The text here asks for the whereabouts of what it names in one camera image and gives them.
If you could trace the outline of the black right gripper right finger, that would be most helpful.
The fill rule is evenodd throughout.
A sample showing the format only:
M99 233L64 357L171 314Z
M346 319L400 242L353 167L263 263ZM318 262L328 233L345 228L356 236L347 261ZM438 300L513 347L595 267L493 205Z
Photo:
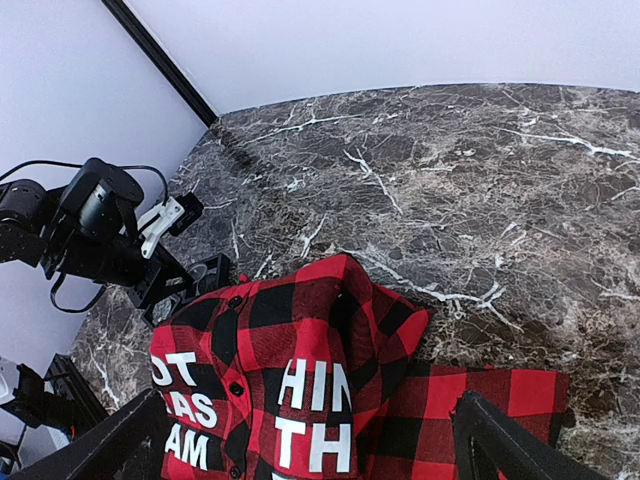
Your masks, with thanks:
M479 393L467 390L451 415L461 479L601 479L509 418Z

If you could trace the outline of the red black plaid shirt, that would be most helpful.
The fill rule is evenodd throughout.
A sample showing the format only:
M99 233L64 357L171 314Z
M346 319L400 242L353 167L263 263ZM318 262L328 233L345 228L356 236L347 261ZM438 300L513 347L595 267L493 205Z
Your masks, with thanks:
M345 254L198 298L153 333L161 477L455 479L467 390L555 444L568 376L415 364L430 318Z

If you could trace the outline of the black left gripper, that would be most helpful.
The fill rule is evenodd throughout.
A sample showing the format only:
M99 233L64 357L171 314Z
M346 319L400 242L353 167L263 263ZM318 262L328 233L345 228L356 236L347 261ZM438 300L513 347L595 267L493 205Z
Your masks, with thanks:
M68 276L100 286L89 307L111 284L127 288L136 308L147 308L192 285L186 268L160 242L149 260L142 257L136 210L144 191L129 174L132 169L91 158L62 190L42 231L46 249L40 264L46 277L59 274L50 290L54 306Z

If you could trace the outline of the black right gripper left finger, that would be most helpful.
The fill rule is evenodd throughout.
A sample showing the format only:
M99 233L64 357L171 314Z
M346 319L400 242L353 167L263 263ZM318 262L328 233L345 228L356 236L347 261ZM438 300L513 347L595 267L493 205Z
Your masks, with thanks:
M9 477L112 479L144 445L148 453L136 469L147 479L158 479L167 433L163 396L156 389L147 389L74 442Z

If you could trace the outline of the round silver brooch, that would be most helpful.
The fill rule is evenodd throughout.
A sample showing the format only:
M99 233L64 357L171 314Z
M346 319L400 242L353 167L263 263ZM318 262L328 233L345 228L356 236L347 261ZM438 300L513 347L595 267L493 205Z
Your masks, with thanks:
M174 312L176 305L177 301L172 298L167 298L158 302L152 309L151 321L154 324L158 324L167 320Z

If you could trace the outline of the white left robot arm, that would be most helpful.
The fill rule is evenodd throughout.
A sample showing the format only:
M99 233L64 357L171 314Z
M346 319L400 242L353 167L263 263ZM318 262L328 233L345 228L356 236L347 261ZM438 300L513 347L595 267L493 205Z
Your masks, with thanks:
M203 213L191 192L164 192L144 214L133 166L99 158L76 165L69 184L47 190L30 179L1 177L1 260L41 267L55 296L69 276L127 288L138 309L189 292L195 279L161 244Z

